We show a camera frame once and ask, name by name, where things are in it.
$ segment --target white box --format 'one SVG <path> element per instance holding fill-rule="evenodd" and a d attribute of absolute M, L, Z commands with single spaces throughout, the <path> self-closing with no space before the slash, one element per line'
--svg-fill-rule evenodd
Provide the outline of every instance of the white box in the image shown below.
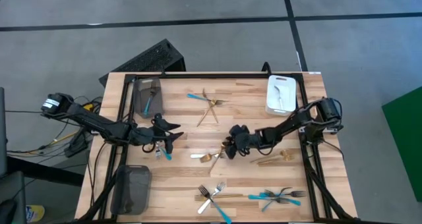
<path fill-rule="evenodd" d="M 296 109 L 296 80 L 285 76 L 270 76 L 266 89 L 265 111 L 288 116 Z"/>

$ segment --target black metal frame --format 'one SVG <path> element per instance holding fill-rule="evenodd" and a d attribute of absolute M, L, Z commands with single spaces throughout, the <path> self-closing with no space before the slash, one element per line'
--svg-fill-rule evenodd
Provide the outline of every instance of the black metal frame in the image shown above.
<path fill-rule="evenodd" d="M 137 75 L 137 74 L 126 74 L 125 75 L 125 83 L 123 85 L 123 91 L 119 106 L 119 114 L 118 119 L 121 119 L 123 117 L 123 110 L 125 107 L 125 103 L 127 100 L 127 94 L 129 89 L 129 84 L 134 82 L 138 79 L 145 79 L 145 78 L 151 78 L 151 77 L 160 77 L 160 78 L 172 78 L 172 79 L 184 79 L 184 78 L 268 78 L 272 74 L 271 68 L 268 65 L 268 63 L 265 63 L 262 72 L 256 72 L 256 73 L 206 73 L 206 74 L 191 74 L 191 73 L 165 73 L 162 72 L 157 74 L 143 74 L 143 75 Z M 303 102 L 303 105 L 308 104 L 306 89 L 305 89 L 305 82 L 303 80 L 303 74 L 300 72 L 293 72 L 293 73 L 276 73 L 274 75 L 278 76 L 288 76 L 296 79 L 299 89 L 301 92 L 301 99 Z M 129 119 L 131 120 L 133 118 L 134 113 L 134 105 L 133 105 L 133 97 L 131 98 L 130 106 L 129 106 Z M 301 153 L 303 158 L 303 164 L 305 168 L 305 174 L 306 174 L 306 181 L 309 191 L 309 200 L 311 203 L 311 209 L 313 213 L 313 219 L 314 222 L 322 221 L 322 220 L 331 220 L 331 221 L 340 221 L 339 219 L 332 219 L 331 214 L 331 208 L 336 212 L 338 217 L 340 219 L 346 219 L 345 221 L 348 221 L 352 219 L 350 215 L 348 215 L 344 210 L 338 205 L 338 203 L 335 201 L 334 197 L 330 194 L 330 192 L 325 187 L 325 180 L 324 180 L 324 174 L 322 172 L 322 165 L 320 161 L 320 156 L 318 152 L 318 146 L 312 146 L 313 149 L 313 159 L 315 163 L 316 170 L 313 169 L 311 162 L 309 161 L 309 155 L 307 151 L 307 146 L 309 144 L 307 143 L 307 138 L 304 133 L 299 133 L 299 141 L 301 146 Z M 127 160 L 127 150 L 128 146 L 123 146 L 123 150 L 121 153 L 121 159 L 119 164 L 125 165 Z M 113 168 L 115 164 L 115 158 L 117 155 L 117 148 L 113 147 L 111 150 L 110 158 L 109 158 L 109 165 L 107 167 L 107 177 L 105 180 L 105 183 L 107 183 L 111 175 L 113 173 Z M 324 211 L 325 211 L 325 218 L 321 218 L 318 212 L 318 204 L 317 204 L 317 197 L 315 194 L 314 184 L 318 186 L 318 189 L 321 191 L 322 199 L 324 202 Z M 107 201 L 104 202 L 103 206 L 100 209 L 100 216 L 99 219 L 105 218 L 106 213 L 106 206 Z M 117 216 L 112 215 L 111 220 L 116 220 Z"/>

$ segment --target silver fork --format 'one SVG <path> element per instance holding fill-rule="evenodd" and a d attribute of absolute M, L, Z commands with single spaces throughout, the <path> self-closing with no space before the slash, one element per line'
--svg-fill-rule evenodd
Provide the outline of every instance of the silver fork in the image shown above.
<path fill-rule="evenodd" d="M 214 193 L 211 194 L 211 198 L 213 196 L 217 195 L 219 192 L 221 192 L 223 190 L 223 188 L 225 188 L 225 187 L 226 187 L 225 182 L 221 182 L 220 184 L 218 184 L 216 189 L 214 190 Z M 198 214 L 202 214 L 205 211 L 206 207 L 208 207 L 208 205 L 210 205 L 210 203 L 211 203 L 211 200 L 207 199 L 205 201 L 205 203 L 203 203 L 203 205 L 201 205 L 201 207 L 199 207 Z"/>

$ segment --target wooden table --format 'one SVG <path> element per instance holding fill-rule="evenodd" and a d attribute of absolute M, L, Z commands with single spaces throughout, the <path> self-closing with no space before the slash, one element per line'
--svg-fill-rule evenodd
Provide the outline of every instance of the wooden table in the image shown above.
<path fill-rule="evenodd" d="M 125 73 L 116 72 L 109 75 L 100 115 L 116 120 L 123 79 Z M 309 101 L 326 96 L 322 75 L 320 73 L 304 72 L 303 78 Z M 309 198 L 298 198 L 301 206 L 293 204 L 272 204 L 265 213 L 261 208 L 264 200 L 249 200 L 248 194 L 258 194 L 264 189 L 278 191 L 281 187 L 291 186 L 294 190 L 307 190 L 305 172 L 296 132 L 287 135 L 275 148 L 273 154 L 282 149 L 289 149 L 293 154 L 291 161 L 275 161 L 264 165 L 250 163 L 253 159 L 262 157 L 256 150 L 246 157 L 236 155 L 235 159 L 220 159 L 209 174 L 211 163 L 200 163 L 191 159 L 190 154 L 214 153 L 233 125 L 247 125 L 250 131 L 256 128 L 276 126 L 285 117 L 269 115 L 265 112 L 266 86 L 268 79 L 161 79 L 164 118 L 169 123 L 180 124 L 174 132 L 185 134 L 174 142 L 173 160 L 164 158 L 156 160 L 154 152 L 146 154 L 141 147 L 129 146 L 128 165 L 146 165 L 152 172 L 149 208 L 142 215 L 119 215 L 118 222 L 182 222 L 182 221 L 224 221 L 214 207 L 199 215 L 197 209 L 202 202 L 194 201 L 194 195 L 199 194 L 197 187 L 203 184 L 213 190 L 219 182 L 226 182 L 227 187 L 222 193 L 244 194 L 245 197 L 218 200 L 219 205 L 233 221 L 271 222 L 271 221 L 312 221 Z M 207 108 L 207 103 L 188 98 L 188 93 L 201 95 L 205 88 L 210 97 L 228 100 L 222 106 L 215 107 L 219 124 L 209 113 L 199 127 L 198 120 Z M 139 126 L 150 126 L 150 121 L 135 114 Z M 337 136 L 328 135 L 325 139 L 339 146 Z M 103 144 L 103 139 L 96 137 L 90 153 L 91 171 L 94 161 Z M 102 191 L 106 177 L 107 164 L 111 146 L 102 150 L 97 166 L 94 194 L 97 197 Z M 355 204 L 351 195 L 346 168 L 341 154 L 323 144 L 320 145 L 320 157 L 324 169 L 326 186 L 338 203 L 352 216 L 357 216 Z M 85 214 L 90 206 L 91 187 L 88 170 L 80 193 L 76 210 L 76 218 Z M 316 187 L 316 196 L 320 216 L 324 217 L 320 192 Z M 110 216 L 107 202 L 107 214 Z"/>

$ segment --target white label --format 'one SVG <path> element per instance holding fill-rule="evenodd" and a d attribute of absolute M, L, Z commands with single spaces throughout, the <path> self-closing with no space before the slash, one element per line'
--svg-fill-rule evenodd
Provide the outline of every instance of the white label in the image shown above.
<path fill-rule="evenodd" d="M 46 99 L 45 102 L 53 104 L 55 106 L 59 106 L 60 103 L 58 101 L 55 101 L 54 99 Z"/>
<path fill-rule="evenodd" d="M 44 104 L 42 104 L 42 106 L 44 106 L 44 107 L 48 107 L 48 108 L 51 108 L 51 106 L 53 106 L 53 105 L 52 105 L 52 104 L 50 104 L 50 103 L 45 102 Z"/>

